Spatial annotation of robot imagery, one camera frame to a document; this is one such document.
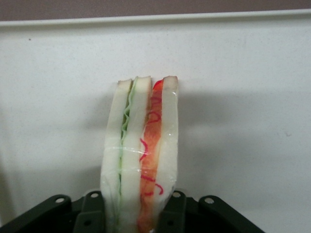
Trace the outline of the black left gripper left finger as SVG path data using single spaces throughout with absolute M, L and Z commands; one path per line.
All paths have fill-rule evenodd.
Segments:
M 54 195 L 0 228 L 2 233 L 105 233 L 105 203 L 100 191 L 72 201 Z

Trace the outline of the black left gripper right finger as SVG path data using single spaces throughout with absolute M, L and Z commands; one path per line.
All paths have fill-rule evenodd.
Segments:
M 181 191 L 174 191 L 161 212 L 159 233 L 262 233 L 221 198 L 203 196 L 198 201 Z

